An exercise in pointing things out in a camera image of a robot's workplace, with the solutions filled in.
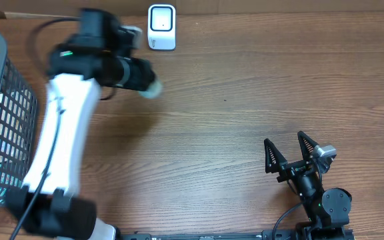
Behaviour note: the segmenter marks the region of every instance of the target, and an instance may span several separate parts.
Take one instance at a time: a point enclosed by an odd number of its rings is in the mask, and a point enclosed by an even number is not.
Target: small white box
[[[154,50],[176,48],[176,9],[169,4],[154,4],[148,10],[147,40]]]

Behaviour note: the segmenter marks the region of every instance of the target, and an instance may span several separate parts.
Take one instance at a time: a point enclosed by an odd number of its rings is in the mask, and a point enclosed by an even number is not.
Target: black cable
[[[293,186],[291,186],[290,180],[287,180],[287,184],[290,187],[291,191],[294,193],[294,195],[297,195],[297,192],[294,190]]]
[[[59,135],[60,122],[61,122],[61,114],[63,113],[63,110],[61,110],[61,103],[60,103],[61,100],[60,100],[60,98],[56,97],[56,101],[57,101],[57,114],[58,114],[58,116],[57,116],[57,125],[56,125],[56,132],[55,132],[55,135],[54,135],[54,140],[53,140],[53,143],[51,145],[50,154],[48,156],[47,164],[45,165],[45,168],[44,168],[44,171],[43,171],[43,176],[42,176],[42,178],[41,178],[41,180],[40,180],[40,182],[38,184],[37,189],[35,190],[35,193],[33,194],[32,200],[30,201],[30,203],[28,204],[25,212],[21,216],[19,222],[17,223],[16,228],[14,228],[14,231],[13,231],[13,233],[10,236],[10,240],[14,240],[14,238],[16,238],[17,234],[20,231],[20,228],[21,228],[23,222],[26,220],[26,217],[28,216],[29,212],[32,210],[33,205],[35,204],[36,200],[38,199],[38,195],[39,195],[39,193],[41,192],[41,190],[42,190],[42,188],[44,186],[45,179],[48,177],[48,169],[50,168],[51,158],[53,157],[54,148],[55,148],[55,145],[56,145],[56,142],[57,142],[57,137]]]
[[[58,22],[62,22],[62,21],[78,21],[78,19],[74,18],[74,17],[67,17],[67,18],[62,18],[62,19],[54,19],[54,20],[42,23],[32,30],[32,32],[29,34],[29,36],[26,40],[27,54],[31,58],[32,62],[34,62],[36,68],[38,68],[44,76],[47,76],[47,72],[45,70],[44,64],[41,62],[41,60],[38,57],[38,54],[36,52],[36,48],[35,48],[36,38],[37,38],[38,33],[42,29],[46,28],[47,26],[49,26],[53,23],[58,23]],[[47,163],[46,163],[45,168],[43,170],[43,176],[42,176],[41,180],[39,181],[38,187],[35,190],[35,192],[32,196],[32,199],[29,202],[25,212],[23,213],[19,222],[17,223],[16,228],[14,228],[14,231],[10,236],[10,240],[14,240],[16,238],[17,234],[20,231],[20,228],[21,228],[23,222],[26,220],[27,216],[29,215],[30,211],[32,210],[33,205],[35,204],[36,200],[38,199],[38,195],[44,186],[45,179],[48,177],[48,170],[50,168],[51,159],[52,159],[53,154],[54,154],[54,149],[55,149],[55,145],[57,142],[57,137],[59,136],[59,130],[60,130],[60,124],[61,124],[61,115],[64,112],[64,110],[62,110],[62,108],[61,108],[61,98],[60,98],[59,91],[58,91],[58,89],[55,88],[55,86],[52,86],[52,88],[53,88],[54,92],[56,93],[55,101],[57,101],[57,124],[56,124],[56,132],[54,135],[54,140],[53,140],[53,143],[51,145],[51,150],[50,150],[50,153],[48,156]]]
[[[38,70],[40,70],[44,76],[47,76],[47,68],[45,67],[44,63],[41,61],[37,53],[37,49],[36,49],[37,36],[44,28],[54,23],[60,23],[64,21],[79,21],[79,19],[77,17],[64,17],[64,18],[54,19],[54,20],[50,20],[48,22],[42,23],[36,26],[26,39],[26,54],[32,60],[36,68],[38,68]]]
[[[102,100],[102,101],[109,100],[113,96],[115,96],[116,93],[117,93],[117,89],[115,87],[112,87],[112,92],[108,96],[100,98],[100,100]]]
[[[278,225],[279,223],[284,219],[284,217],[286,217],[288,214],[290,214],[292,211],[298,209],[300,206],[302,206],[303,202],[300,202],[298,204],[296,204],[294,207],[288,209],[284,214],[282,214],[282,216],[278,219],[278,221],[276,222],[275,226],[273,226],[273,230],[272,230],[272,240],[275,240],[275,236],[276,236],[276,231],[277,231],[277,228],[278,228]]]
[[[319,183],[321,184],[321,187],[323,186],[323,174],[321,173],[321,170],[319,168],[319,164],[315,158],[312,158],[314,166],[317,168],[318,172],[318,178],[319,178]]]

